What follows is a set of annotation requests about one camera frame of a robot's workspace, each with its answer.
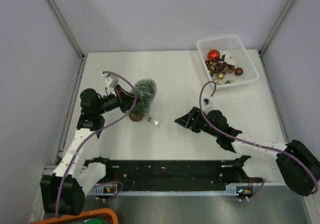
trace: green artificial tree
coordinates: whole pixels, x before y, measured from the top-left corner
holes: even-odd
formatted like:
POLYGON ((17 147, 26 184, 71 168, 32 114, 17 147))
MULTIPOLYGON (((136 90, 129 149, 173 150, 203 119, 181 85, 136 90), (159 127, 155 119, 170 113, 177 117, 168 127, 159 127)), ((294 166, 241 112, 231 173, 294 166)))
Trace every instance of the green artificial tree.
POLYGON ((157 93, 157 86, 152 79, 139 80, 134 89, 140 101, 135 105, 129 117, 132 121, 141 121, 149 113, 150 106, 157 93))

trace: white wall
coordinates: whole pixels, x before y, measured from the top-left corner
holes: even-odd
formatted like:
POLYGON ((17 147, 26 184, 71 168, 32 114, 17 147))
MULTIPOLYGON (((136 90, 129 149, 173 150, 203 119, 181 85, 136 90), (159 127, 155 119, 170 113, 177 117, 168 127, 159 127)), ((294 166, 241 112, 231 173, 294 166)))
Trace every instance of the white wall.
POLYGON ((225 34, 260 49, 288 0, 55 1, 87 53, 190 50, 225 34))
POLYGON ((320 158, 320 0, 297 0, 264 61, 290 138, 320 158))
POLYGON ((0 219, 27 223, 79 58, 45 0, 0 0, 0 219))

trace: small clear object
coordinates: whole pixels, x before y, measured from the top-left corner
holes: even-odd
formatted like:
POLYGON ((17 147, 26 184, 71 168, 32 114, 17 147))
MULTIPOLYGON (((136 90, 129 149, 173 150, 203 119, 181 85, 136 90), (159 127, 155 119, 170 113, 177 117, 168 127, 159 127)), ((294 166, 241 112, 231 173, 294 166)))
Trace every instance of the small clear object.
POLYGON ((147 120, 148 120, 149 123, 151 123, 152 125, 154 125, 154 126, 156 126, 156 127, 158 127, 158 128, 160 128, 161 125, 162 125, 162 122, 161 122, 161 121, 156 120, 156 119, 154 119, 154 118, 152 118, 152 117, 148 117, 147 120))

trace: white table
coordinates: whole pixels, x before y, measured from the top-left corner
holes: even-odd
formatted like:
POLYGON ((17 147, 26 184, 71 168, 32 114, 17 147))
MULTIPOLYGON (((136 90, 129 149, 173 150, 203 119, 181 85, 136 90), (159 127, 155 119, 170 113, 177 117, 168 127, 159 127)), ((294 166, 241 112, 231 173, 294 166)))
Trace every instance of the white table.
MULTIPOLYGON (((264 71, 256 50, 249 50, 260 79, 249 85, 218 91, 214 107, 222 111, 228 124, 256 137, 284 142, 279 121, 271 99, 264 71)), ((150 116, 163 122, 157 128, 147 121, 139 123, 125 118, 102 132, 89 158, 102 156, 124 160, 220 160, 238 157, 216 144, 206 133, 193 133, 174 123, 198 106, 200 89, 208 78, 197 51, 90 53, 88 55, 78 97, 75 103, 65 150, 73 139, 80 116, 80 93, 93 88, 105 94, 101 72, 109 70, 127 78, 132 84, 152 78, 157 84, 157 95, 150 116)), ((124 82, 120 85, 129 90, 124 82)), ((212 87, 204 93, 207 97, 212 87)), ((119 109, 104 115, 105 124, 121 117, 119 109)))

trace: orange container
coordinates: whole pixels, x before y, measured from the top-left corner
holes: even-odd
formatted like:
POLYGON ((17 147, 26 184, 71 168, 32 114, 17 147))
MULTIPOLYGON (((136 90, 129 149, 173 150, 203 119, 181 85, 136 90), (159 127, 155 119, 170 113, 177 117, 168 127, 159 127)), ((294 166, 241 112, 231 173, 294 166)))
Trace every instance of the orange container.
POLYGON ((33 224, 54 224, 54 223, 68 223, 76 220, 85 220, 95 217, 105 218, 113 224, 118 224, 118 216, 116 213, 109 208, 101 208, 97 210, 89 210, 81 212, 80 215, 63 215, 60 218, 50 218, 46 220, 41 220, 33 222, 33 224))

